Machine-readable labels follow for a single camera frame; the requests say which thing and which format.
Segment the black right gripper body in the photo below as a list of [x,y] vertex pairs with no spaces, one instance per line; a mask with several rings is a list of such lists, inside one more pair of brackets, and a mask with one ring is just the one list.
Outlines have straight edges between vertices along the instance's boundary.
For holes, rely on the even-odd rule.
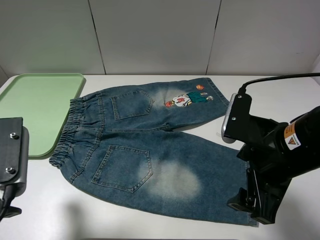
[[291,182],[285,159],[284,140],[286,122],[262,117],[250,117],[248,139],[237,157],[245,161],[246,190],[258,190],[259,211],[245,211],[254,219],[255,212],[276,214]]

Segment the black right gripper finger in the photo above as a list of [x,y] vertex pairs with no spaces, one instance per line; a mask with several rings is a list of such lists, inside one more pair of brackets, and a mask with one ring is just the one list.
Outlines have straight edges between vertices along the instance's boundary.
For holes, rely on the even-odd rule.
[[261,224],[274,224],[275,223],[275,213],[274,212],[255,212],[254,220]]
[[260,197],[257,188],[239,188],[238,193],[227,201],[227,205],[241,212],[257,212],[260,210]]

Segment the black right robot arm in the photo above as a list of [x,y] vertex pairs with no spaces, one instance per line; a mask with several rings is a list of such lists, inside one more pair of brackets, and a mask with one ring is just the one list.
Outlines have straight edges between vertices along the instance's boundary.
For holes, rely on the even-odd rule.
[[243,142],[237,157],[246,163],[246,188],[227,205],[262,224],[275,223],[280,204],[293,178],[320,167],[320,108],[290,123],[246,114],[232,117],[226,138]]

